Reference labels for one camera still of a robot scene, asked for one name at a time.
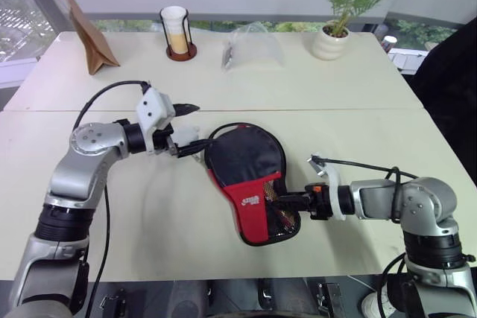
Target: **white cup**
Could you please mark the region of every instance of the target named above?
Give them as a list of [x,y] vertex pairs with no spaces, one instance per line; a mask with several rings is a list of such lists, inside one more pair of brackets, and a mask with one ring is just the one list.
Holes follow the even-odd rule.
[[164,21],[165,31],[167,32],[166,36],[169,39],[172,51],[176,54],[185,54],[188,51],[187,42],[190,42],[187,34],[189,20],[185,19],[184,21],[185,33],[182,26],[182,21],[186,14],[187,10],[178,6],[165,7],[161,10],[161,17]]

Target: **white flower pot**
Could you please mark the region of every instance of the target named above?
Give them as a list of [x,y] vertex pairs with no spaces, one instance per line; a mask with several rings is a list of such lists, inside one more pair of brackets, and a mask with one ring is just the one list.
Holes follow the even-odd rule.
[[315,42],[312,46],[312,53],[322,60],[338,59],[344,51],[344,47],[350,38],[350,31],[346,29],[345,37],[333,37],[326,34],[321,28],[318,31]]

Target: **plastic bag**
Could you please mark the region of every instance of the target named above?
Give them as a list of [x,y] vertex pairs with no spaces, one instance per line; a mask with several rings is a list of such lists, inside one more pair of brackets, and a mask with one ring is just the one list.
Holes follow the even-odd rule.
[[230,33],[222,57],[224,70],[260,60],[273,60],[280,66],[285,63],[282,47],[265,26],[253,22]]

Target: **candle holder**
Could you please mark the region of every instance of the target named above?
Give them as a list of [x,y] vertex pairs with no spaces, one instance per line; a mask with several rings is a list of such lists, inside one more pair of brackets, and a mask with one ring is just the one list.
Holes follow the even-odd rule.
[[178,6],[164,7],[159,17],[167,42],[167,57],[174,61],[193,58],[197,54],[197,47],[192,43],[188,10]]

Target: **floor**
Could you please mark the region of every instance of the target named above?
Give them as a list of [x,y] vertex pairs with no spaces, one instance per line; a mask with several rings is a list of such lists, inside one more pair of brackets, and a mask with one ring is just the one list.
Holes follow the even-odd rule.
[[[357,279],[375,287],[377,276],[356,276]],[[322,278],[326,282],[337,283],[341,292],[341,303],[343,305],[345,317],[359,318],[363,317],[360,311],[360,304],[364,297],[372,291],[348,276],[336,276]],[[277,284],[287,285],[286,279],[278,279]],[[99,308],[99,304],[105,296],[114,296],[115,293],[124,288],[127,292],[127,318],[157,318],[166,317],[168,314],[168,303],[171,298],[173,282],[110,282],[100,283],[96,294],[94,308],[91,318],[110,317],[105,314],[105,310]],[[7,297],[10,291],[11,281],[0,281],[0,317],[7,313]],[[236,280],[217,280],[213,282],[212,304],[206,308],[206,315],[225,314],[239,311],[261,310],[255,279],[236,279]],[[293,307],[297,304],[297,295],[290,291],[282,298],[282,307]],[[86,305],[75,315],[77,318],[83,318]],[[391,318],[403,318],[405,315],[400,312],[394,313]]]

